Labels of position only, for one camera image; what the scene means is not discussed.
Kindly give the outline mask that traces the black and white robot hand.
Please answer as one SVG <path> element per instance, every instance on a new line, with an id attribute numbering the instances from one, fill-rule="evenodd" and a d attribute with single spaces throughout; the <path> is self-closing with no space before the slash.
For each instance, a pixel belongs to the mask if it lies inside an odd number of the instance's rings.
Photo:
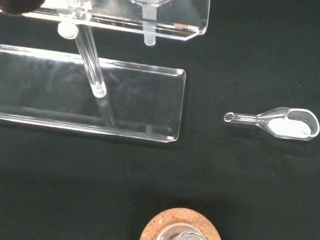
<path id="1" fill-rule="evenodd" d="M 22 15 L 41 7 L 45 0 L 0 0 L 0 11 L 6 15 Z"/>

